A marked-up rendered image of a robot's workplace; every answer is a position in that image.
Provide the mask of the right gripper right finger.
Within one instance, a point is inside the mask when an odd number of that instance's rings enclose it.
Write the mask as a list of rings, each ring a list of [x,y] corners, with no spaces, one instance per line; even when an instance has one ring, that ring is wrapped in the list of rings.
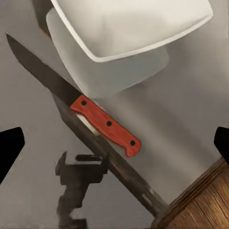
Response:
[[[225,161],[229,165],[229,129],[224,127],[218,127],[215,138],[214,145],[218,151],[222,154]]]

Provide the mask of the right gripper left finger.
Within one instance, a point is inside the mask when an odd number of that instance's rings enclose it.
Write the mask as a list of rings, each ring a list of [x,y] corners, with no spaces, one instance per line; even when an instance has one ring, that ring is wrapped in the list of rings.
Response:
[[[20,127],[0,132],[0,184],[25,145]]]

